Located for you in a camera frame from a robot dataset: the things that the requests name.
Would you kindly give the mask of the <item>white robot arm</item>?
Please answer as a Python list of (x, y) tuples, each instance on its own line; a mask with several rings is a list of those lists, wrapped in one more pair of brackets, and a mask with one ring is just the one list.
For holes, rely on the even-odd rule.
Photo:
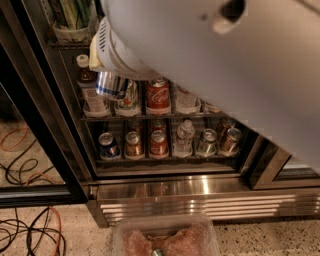
[(320, 0), (99, 0), (95, 71), (165, 77), (320, 170)]

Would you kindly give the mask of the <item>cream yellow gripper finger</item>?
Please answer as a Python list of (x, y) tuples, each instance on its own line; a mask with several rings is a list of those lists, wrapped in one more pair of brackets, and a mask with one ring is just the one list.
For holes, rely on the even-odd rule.
[(95, 72), (104, 72), (105, 66), (102, 63), (103, 51), (105, 45), (98, 38), (98, 34), (95, 34), (90, 44), (90, 56), (89, 56), (89, 69)]

